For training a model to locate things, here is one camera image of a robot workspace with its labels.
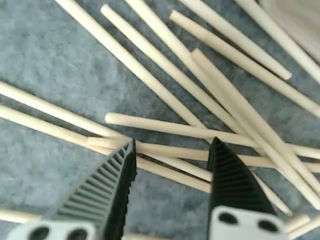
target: screw hole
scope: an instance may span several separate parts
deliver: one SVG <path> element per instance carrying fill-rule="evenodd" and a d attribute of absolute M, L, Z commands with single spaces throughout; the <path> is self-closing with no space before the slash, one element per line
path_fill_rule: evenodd
<path fill-rule="evenodd" d="M 29 236 L 29 240 L 45 240 L 49 234 L 49 228 L 46 226 L 38 227 Z"/>
<path fill-rule="evenodd" d="M 73 230 L 67 240 L 86 240 L 87 239 L 87 231 L 83 229 Z"/>
<path fill-rule="evenodd" d="M 279 230 L 277 226 L 268 220 L 261 220 L 258 223 L 259 228 L 266 230 L 268 232 L 277 233 Z"/>
<path fill-rule="evenodd" d="M 219 220 L 226 224 L 231 224 L 231 225 L 238 224 L 238 220 L 236 219 L 236 217 L 227 212 L 221 213 L 219 215 Z"/>

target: blue-gray carpet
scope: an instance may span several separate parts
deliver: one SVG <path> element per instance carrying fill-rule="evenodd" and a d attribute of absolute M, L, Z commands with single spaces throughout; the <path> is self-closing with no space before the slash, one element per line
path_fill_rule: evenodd
<path fill-rule="evenodd" d="M 208 128 L 228 129 L 155 63 L 143 55 L 101 14 L 102 0 L 78 1 Z M 289 84 L 320 103 L 320 86 L 311 79 L 232 0 L 206 0 L 216 11 L 262 46 L 292 73 Z M 207 23 L 177 0 L 147 0 L 152 9 L 190 49 L 200 47 L 231 79 L 254 108 L 287 142 L 320 148 L 320 121 L 309 112 L 235 66 L 168 20 L 176 9 L 204 27 Z M 195 82 L 199 82 L 124 1 L 111 7 L 146 36 Z M 53 104 L 104 124 L 107 112 L 185 124 L 163 101 L 72 19 L 54 0 L 0 0 L 0 78 Z M 67 129 L 82 129 L 0 96 L 1 104 Z M 208 149 L 204 140 L 110 126 L 138 140 Z M 43 214 L 86 169 L 104 156 L 0 119 L 0 207 Z M 233 147 L 237 152 L 248 152 Z M 255 172 L 295 213 L 317 211 L 275 170 Z M 126 232 L 168 239 L 204 240 L 208 195 L 143 170 L 133 184 Z M 4 239 L 15 225 L 0 222 Z M 319 239 L 320 229 L 300 239 Z"/>

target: robotic claw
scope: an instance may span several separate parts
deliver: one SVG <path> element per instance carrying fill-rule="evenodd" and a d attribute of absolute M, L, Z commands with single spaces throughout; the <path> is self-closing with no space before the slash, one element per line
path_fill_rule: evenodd
<path fill-rule="evenodd" d="M 214 175 L 207 240 L 289 239 L 254 176 L 218 138 L 210 146 L 207 168 Z M 7 240 L 120 240 L 136 174 L 131 141 L 91 169 L 40 221 L 18 226 Z"/>

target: wooden stick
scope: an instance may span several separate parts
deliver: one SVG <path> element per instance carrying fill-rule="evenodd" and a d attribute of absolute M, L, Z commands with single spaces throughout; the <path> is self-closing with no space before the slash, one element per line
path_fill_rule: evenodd
<path fill-rule="evenodd" d="M 253 59 L 260 62 L 263 66 L 272 70 L 282 79 L 291 78 L 292 74 L 285 69 L 278 61 L 266 53 L 260 46 L 254 43 L 250 38 L 226 21 L 222 16 L 210 8 L 201 0 L 179 0 L 191 11 L 208 22 L 212 27 L 225 35 L 228 39 L 238 45 Z"/>
<path fill-rule="evenodd" d="M 37 221 L 40 218 L 41 216 L 37 214 L 0 208 L 0 221 L 24 224 L 30 221 Z"/>
<path fill-rule="evenodd" d="M 254 0 L 234 0 L 307 73 L 320 83 L 320 67 Z"/>
<path fill-rule="evenodd" d="M 300 214 L 295 218 L 290 219 L 285 223 L 287 233 L 302 227 L 310 222 L 310 217 L 307 214 Z"/>
<path fill-rule="evenodd" d="M 108 124 L 115 124 L 120 126 L 156 131 L 167 134 L 175 134 L 180 136 L 187 136 L 197 139 L 214 139 L 215 137 L 217 137 L 221 141 L 229 144 L 236 144 L 255 148 L 258 147 L 258 145 L 254 141 L 252 141 L 246 136 L 241 136 L 238 134 L 213 129 L 200 129 L 193 126 L 188 126 L 174 122 L 160 121 L 156 119 L 130 116 L 113 112 L 109 112 L 105 115 L 105 121 Z M 287 145 L 290 148 L 292 148 L 297 155 L 308 158 L 320 159 L 320 149 L 289 143 L 287 143 Z"/>
<path fill-rule="evenodd" d="M 42 100 L 2 81 L 0 81 L 0 94 L 99 136 L 126 138 L 125 135 L 106 126 Z"/>
<path fill-rule="evenodd" d="M 203 125 L 186 106 L 184 106 L 170 91 L 168 91 L 158 79 L 145 69 L 142 64 L 140 64 L 74 0 L 55 1 L 117 59 L 119 59 L 133 74 L 146 84 L 157 96 L 159 96 L 170 108 L 172 108 L 182 119 L 192 126 L 205 128 L 205 125 Z"/>
<path fill-rule="evenodd" d="M 129 233 L 121 238 L 122 240 L 166 240 L 155 236 L 145 236 L 141 234 Z"/>
<path fill-rule="evenodd" d="M 124 144 L 123 140 L 103 137 L 89 137 L 89 146 L 99 146 L 108 149 L 118 149 Z M 136 151 L 145 155 L 156 155 L 163 157 L 175 157 L 181 159 L 191 159 L 198 161 L 208 161 L 209 152 L 207 150 L 190 149 L 185 147 L 167 146 L 152 143 L 136 143 Z"/>
<path fill-rule="evenodd" d="M 81 134 L 78 134 L 76 132 L 67 130 L 63 127 L 56 126 L 54 124 L 51 124 L 49 122 L 40 120 L 38 118 L 35 118 L 33 116 L 29 116 L 27 114 L 24 114 L 22 112 L 13 110 L 9 107 L 6 107 L 4 105 L 0 105 L 0 118 L 9 120 L 11 122 L 14 122 L 16 124 L 25 126 L 30 129 L 37 130 L 41 133 L 48 134 L 50 136 L 65 140 L 67 142 L 91 149 L 95 152 L 101 153 L 101 154 L 110 154 L 112 150 L 98 147 L 98 146 L 90 146 L 87 144 L 88 137 L 83 136 Z"/>
<path fill-rule="evenodd" d="M 203 104 L 211 113 L 221 119 L 231 130 L 241 131 L 241 127 L 235 119 L 219 104 L 217 104 L 204 90 L 187 77 L 168 58 L 166 58 L 157 48 L 155 48 L 144 36 L 142 36 L 133 26 L 126 22 L 120 15 L 108 5 L 103 5 L 101 13 L 115 25 L 134 45 L 136 45 L 145 55 L 162 68 L 170 77 L 180 84 L 187 92 Z"/>
<path fill-rule="evenodd" d="M 312 219 L 309 223 L 306 225 L 303 225 L 291 232 L 289 232 L 289 238 L 290 239 L 296 239 L 316 228 L 320 227 L 320 215 Z"/>
<path fill-rule="evenodd" d="M 320 184 L 315 176 L 304 166 L 299 158 L 290 150 L 274 130 L 255 111 L 248 101 L 229 82 L 229 80 L 209 61 L 198 49 L 192 53 L 192 58 L 201 65 L 213 78 L 212 86 L 219 89 L 224 96 L 232 96 L 233 104 L 227 110 L 235 117 L 251 138 L 261 146 L 271 160 L 279 167 L 285 176 L 316 208 L 320 209 L 320 199 L 315 192 L 304 182 L 301 176 L 317 191 Z"/>
<path fill-rule="evenodd" d="M 170 15 L 170 19 L 238 66 L 245 69 L 257 79 L 320 118 L 320 106 L 316 102 L 312 101 L 286 82 L 283 82 L 280 78 L 214 35 L 212 32 L 175 10 Z"/>
<path fill-rule="evenodd" d="M 159 175 L 166 179 L 170 179 L 174 182 L 189 186 L 194 189 L 198 189 L 205 193 L 210 193 L 211 191 L 211 185 L 209 183 L 198 180 L 194 177 L 185 175 L 178 171 L 169 169 L 167 167 L 161 166 L 159 164 L 153 163 L 151 161 L 147 161 L 137 157 L 137 164 L 138 164 L 138 167 L 143 170 Z"/>
<path fill-rule="evenodd" d="M 268 187 L 253 171 L 251 171 L 255 179 L 257 180 L 258 184 L 262 188 L 266 197 L 272 202 L 278 209 L 284 212 L 288 216 L 292 216 L 293 212 L 288 208 L 288 206 L 275 194 L 271 188 Z"/>

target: tapered wooden stick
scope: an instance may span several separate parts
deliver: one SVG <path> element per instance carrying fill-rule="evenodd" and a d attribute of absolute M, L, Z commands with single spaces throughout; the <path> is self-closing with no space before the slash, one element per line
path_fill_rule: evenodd
<path fill-rule="evenodd" d="M 320 227 L 320 215 L 318 215 L 317 217 L 311 219 L 311 221 L 291 232 L 289 232 L 289 238 L 290 239 L 296 239 L 316 228 Z"/>
<path fill-rule="evenodd" d="M 41 216 L 37 214 L 0 208 L 0 221 L 24 224 L 40 218 Z"/>
<path fill-rule="evenodd" d="M 145 67 L 140 64 L 119 42 L 94 20 L 74 0 L 55 0 L 79 24 L 92 34 L 106 49 L 119 59 L 133 74 L 171 107 L 188 124 L 205 128 L 205 125 L 168 91 Z"/>
<path fill-rule="evenodd" d="M 162 68 L 170 77 L 180 84 L 186 91 L 194 96 L 211 113 L 221 119 L 231 130 L 240 132 L 241 127 L 235 119 L 219 104 L 217 104 L 204 90 L 187 77 L 169 59 L 167 59 L 157 48 L 155 48 L 134 27 L 126 22 L 120 15 L 108 5 L 103 5 L 101 13 L 114 24 L 131 42 L 134 43 L 145 55 Z"/>
<path fill-rule="evenodd" d="M 300 214 L 285 223 L 286 231 L 288 233 L 300 228 L 310 222 L 310 217 L 307 214 Z"/>
<path fill-rule="evenodd" d="M 254 0 L 234 0 L 252 17 L 307 73 L 320 84 L 320 67 L 272 20 Z"/>
<path fill-rule="evenodd" d="M 196 38 L 206 43 L 211 48 L 215 49 L 217 52 L 221 53 L 238 66 L 248 71 L 257 79 L 286 96 L 303 109 L 320 118 L 320 105 L 303 95 L 301 92 L 297 91 L 286 82 L 282 81 L 280 78 L 260 66 L 255 61 L 251 60 L 249 57 L 229 45 L 227 42 L 214 35 L 212 32 L 208 31 L 201 25 L 175 10 L 170 15 L 170 19 L 194 35 Z"/>
<path fill-rule="evenodd" d="M 246 147 L 258 147 L 258 145 L 246 136 L 237 135 L 230 132 L 218 131 L 213 129 L 200 129 L 184 124 L 160 121 L 156 119 L 130 116 L 125 114 L 109 112 L 105 115 L 105 121 L 108 124 L 151 130 L 167 134 L 187 136 L 197 139 L 214 139 L 219 138 L 221 141 Z M 287 145 L 300 156 L 320 159 L 320 149 L 300 146 L 295 144 Z"/>
<path fill-rule="evenodd" d="M 238 90 L 212 64 L 212 62 L 203 55 L 203 53 L 197 49 L 192 53 L 192 58 L 195 62 L 201 65 L 208 74 L 210 74 L 212 80 L 214 80 L 212 82 L 215 83 L 212 86 L 222 91 L 224 96 L 227 96 L 227 94 L 232 95 L 233 102 L 227 106 L 227 110 L 238 120 L 250 137 L 261 146 L 265 153 L 296 186 L 303 196 L 309 200 L 316 209 L 320 209 L 320 199 L 318 195 L 312 191 L 301 176 L 303 176 L 318 193 L 320 190 L 320 184 L 317 178 L 312 175 L 292 150 L 286 146 L 281 138 L 254 110 L 241 93 L 238 92 Z"/>
<path fill-rule="evenodd" d="M 272 56 L 266 53 L 260 46 L 255 44 L 250 38 L 245 36 L 241 31 L 226 21 L 222 16 L 215 12 L 201 0 L 179 0 L 191 11 L 208 22 L 212 27 L 225 35 L 228 39 L 238 45 L 243 51 L 253 59 L 260 62 L 263 66 L 272 70 L 282 79 L 291 78 L 292 74 L 285 69 Z"/>

